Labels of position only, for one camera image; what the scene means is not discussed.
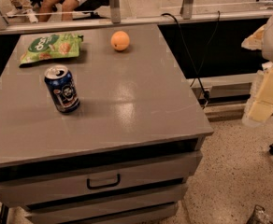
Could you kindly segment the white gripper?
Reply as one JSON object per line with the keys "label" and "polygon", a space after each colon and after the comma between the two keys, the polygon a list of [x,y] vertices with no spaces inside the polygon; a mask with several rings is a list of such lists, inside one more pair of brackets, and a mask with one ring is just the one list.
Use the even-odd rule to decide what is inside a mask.
{"label": "white gripper", "polygon": [[[241,47],[249,50],[262,49],[263,57],[273,62],[273,15],[265,26],[261,26],[245,38]],[[250,95],[245,105],[242,123],[249,127],[257,127],[273,114],[273,65],[257,72],[251,84]]]}

